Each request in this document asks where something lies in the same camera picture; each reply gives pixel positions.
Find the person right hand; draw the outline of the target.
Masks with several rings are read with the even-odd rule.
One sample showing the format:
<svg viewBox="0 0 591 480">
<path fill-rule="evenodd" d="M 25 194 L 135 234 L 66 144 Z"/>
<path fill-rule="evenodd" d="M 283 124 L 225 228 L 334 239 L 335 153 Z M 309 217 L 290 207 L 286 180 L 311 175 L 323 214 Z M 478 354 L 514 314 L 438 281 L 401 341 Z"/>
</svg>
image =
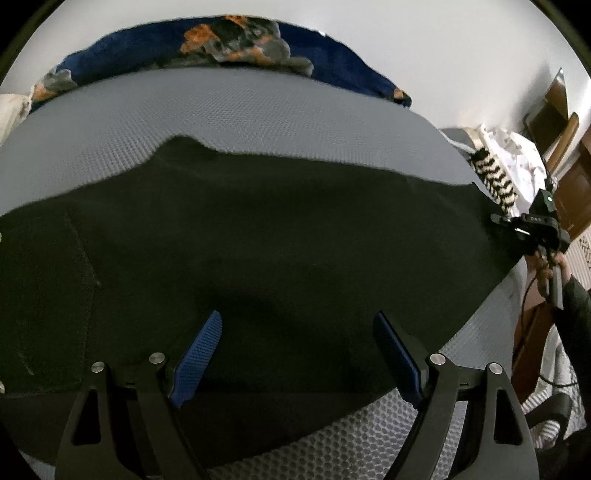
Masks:
<svg viewBox="0 0 591 480">
<path fill-rule="evenodd" d="M 549 261 L 540 252 L 536 252 L 534 255 L 537 287 L 540 295 L 543 298 L 548 297 L 549 282 L 554 278 L 554 266 L 560 267 L 562 285 L 564 287 L 566 287 L 572 279 L 572 272 L 565 255 L 562 252 L 558 252 L 552 255 L 551 258 L 552 261 Z"/>
</svg>

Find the person right forearm dark sleeve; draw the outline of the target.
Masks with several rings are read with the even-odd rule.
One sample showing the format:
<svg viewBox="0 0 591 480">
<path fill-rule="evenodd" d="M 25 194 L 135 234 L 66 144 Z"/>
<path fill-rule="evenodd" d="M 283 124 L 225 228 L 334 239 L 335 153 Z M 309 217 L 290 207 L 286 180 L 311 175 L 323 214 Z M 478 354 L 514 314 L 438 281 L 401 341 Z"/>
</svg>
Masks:
<svg viewBox="0 0 591 480">
<path fill-rule="evenodd" d="M 563 287 L 555 324 L 580 384 L 590 380 L 590 293 L 572 276 Z"/>
</svg>

